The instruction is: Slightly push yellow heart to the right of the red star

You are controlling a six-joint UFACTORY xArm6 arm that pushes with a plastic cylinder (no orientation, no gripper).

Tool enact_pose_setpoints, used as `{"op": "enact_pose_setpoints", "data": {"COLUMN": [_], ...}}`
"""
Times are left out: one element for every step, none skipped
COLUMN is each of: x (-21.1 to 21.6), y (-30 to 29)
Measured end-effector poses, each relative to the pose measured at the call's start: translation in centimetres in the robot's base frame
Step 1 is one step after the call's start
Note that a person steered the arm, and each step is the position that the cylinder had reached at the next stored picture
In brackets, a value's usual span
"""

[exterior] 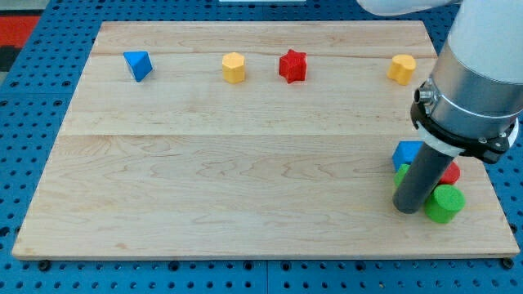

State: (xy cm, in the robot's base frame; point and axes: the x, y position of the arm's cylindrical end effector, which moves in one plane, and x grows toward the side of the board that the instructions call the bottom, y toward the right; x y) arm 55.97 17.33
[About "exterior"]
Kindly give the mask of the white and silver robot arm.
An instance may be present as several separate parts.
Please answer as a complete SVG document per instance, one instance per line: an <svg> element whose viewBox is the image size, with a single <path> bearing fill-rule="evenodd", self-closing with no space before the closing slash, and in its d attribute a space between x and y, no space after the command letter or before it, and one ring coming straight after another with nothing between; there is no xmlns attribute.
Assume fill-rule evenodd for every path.
<svg viewBox="0 0 523 294"><path fill-rule="evenodd" d="M462 0L411 120L450 157L496 163L514 143L522 113L521 0Z"/></svg>

